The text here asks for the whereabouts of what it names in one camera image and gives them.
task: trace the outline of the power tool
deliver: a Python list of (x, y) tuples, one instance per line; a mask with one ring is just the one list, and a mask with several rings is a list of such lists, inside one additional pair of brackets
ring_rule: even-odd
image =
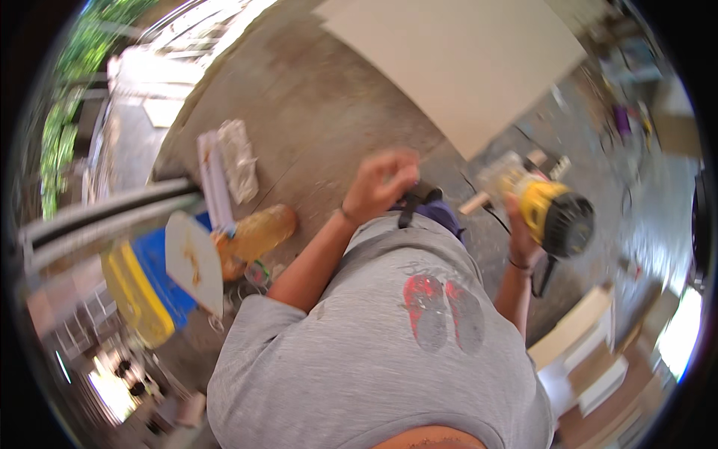
[(541, 297), (556, 259), (576, 256), (587, 248), (593, 236), (595, 212), (583, 195), (531, 168), (516, 153), (509, 152), (484, 169), (479, 179), (492, 204), (501, 204), (506, 192), (518, 197), (519, 211), (531, 237), (549, 255), (541, 288), (534, 293)]

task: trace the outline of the concrete floor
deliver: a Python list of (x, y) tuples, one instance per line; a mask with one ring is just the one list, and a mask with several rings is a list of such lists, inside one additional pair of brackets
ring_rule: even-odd
[[(440, 185), (456, 210), (474, 193), (460, 173), (473, 180), (505, 151), (528, 154), (536, 148), (510, 127), (482, 154), (463, 160), (396, 86), (320, 29), (320, 21), (310, 14), (319, 3), (280, 1), (265, 11), (197, 85), (154, 166), (156, 177), (187, 172), (198, 180), (197, 135), (228, 119), (245, 120), (258, 157), (260, 190), (249, 204), (235, 209), (236, 217), (276, 203), (290, 205), (299, 216), (296, 234), (262, 258), (274, 275), (316, 234), (340, 204), (359, 161), (375, 151), (398, 144), (419, 150), (422, 177)], [(597, 231), (587, 253), (560, 264), (546, 297), (532, 301), (528, 345), (593, 285), (606, 280), (615, 283), (620, 339), (652, 285), (666, 283), (680, 292), (690, 260), (697, 166), (662, 155), (654, 145), (642, 164), (641, 183), (632, 188), (633, 207), (623, 216), (625, 183), (615, 172), (635, 162), (635, 152), (607, 149), (613, 161), (609, 162), (601, 150), (598, 130), (606, 108), (581, 70), (563, 80), (559, 89), (566, 102), (563, 109), (549, 94), (516, 124), (542, 146), (570, 158), (572, 168), (564, 182), (593, 202)], [(467, 249), (481, 267), (492, 297), (505, 266), (508, 236), (482, 210), (460, 220), (467, 228)], [(626, 275), (619, 265), (622, 257), (637, 261), (642, 277)], [(196, 347), (192, 339), (195, 334), (203, 338), (202, 332), (190, 328), (177, 339)], [(211, 366), (201, 371), (197, 375), (204, 379)]]

